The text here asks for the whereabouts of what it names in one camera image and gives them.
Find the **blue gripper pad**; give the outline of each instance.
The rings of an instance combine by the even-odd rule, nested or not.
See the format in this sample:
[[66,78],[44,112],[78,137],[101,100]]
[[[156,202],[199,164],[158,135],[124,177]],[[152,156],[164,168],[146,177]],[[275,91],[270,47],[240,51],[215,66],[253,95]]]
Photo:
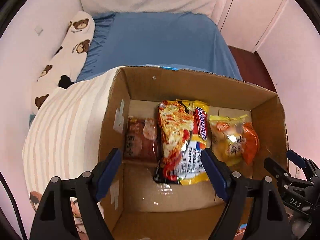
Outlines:
[[219,170],[221,165],[217,157],[215,157],[209,148],[206,148],[201,153],[201,162],[217,196],[227,202],[229,200],[229,195],[226,191],[228,184],[222,174],[223,171],[220,172]]
[[96,182],[96,200],[100,201],[106,196],[122,162],[122,152],[119,149],[112,149],[108,157],[100,165],[104,169]]
[[306,161],[299,154],[294,152],[293,150],[287,151],[287,158],[292,161],[295,165],[297,165],[300,169],[306,168]]

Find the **bear print blanket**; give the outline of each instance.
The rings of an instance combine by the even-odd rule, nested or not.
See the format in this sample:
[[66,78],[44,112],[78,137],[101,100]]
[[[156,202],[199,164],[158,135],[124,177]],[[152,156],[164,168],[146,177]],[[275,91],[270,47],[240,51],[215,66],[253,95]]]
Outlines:
[[94,20],[83,11],[79,11],[69,22],[60,48],[33,85],[32,112],[34,114],[55,88],[66,89],[76,81],[87,58],[94,29]]

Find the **pink wall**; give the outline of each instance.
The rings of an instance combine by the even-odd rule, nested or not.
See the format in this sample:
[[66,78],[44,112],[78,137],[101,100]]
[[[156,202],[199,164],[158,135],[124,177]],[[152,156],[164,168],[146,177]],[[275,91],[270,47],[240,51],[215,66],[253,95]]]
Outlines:
[[284,106],[289,147],[320,165],[320,35],[294,0],[257,51]]
[[[0,171],[30,233],[34,211],[25,185],[22,147],[31,113],[31,84],[63,40],[68,21],[82,10],[80,0],[28,0],[0,39]],[[44,30],[37,36],[35,27]],[[2,185],[0,206],[13,228],[19,227]]]

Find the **mattress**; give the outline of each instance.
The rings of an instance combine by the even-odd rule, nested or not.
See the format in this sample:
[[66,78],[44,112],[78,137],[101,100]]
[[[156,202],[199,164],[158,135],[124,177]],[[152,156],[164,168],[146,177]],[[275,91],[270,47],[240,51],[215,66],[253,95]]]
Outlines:
[[105,13],[77,82],[125,65],[171,65],[242,80],[216,24],[192,13]]

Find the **floor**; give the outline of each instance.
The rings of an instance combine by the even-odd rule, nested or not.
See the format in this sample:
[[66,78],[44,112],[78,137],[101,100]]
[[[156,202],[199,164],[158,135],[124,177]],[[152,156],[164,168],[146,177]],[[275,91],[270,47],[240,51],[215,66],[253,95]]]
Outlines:
[[270,75],[257,52],[252,53],[231,46],[229,46],[229,49],[236,60],[244,81],[276,92]]

